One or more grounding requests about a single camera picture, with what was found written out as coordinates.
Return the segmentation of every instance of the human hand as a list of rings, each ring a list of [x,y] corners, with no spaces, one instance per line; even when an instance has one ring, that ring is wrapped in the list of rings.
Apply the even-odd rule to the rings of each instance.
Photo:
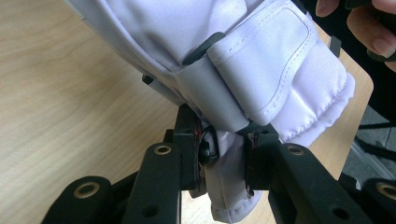
[[[339,0],[318,0],[317,15],[326,17],[339,5]],[[352,9],[347,26],[356,38],[372,52],[389,57],[396,50],[396,34],[377,20],[378,10],[396,14],[396,0],[373,0],[371,7]],[[396,62],[386,62],[387,67],[396,72]]]

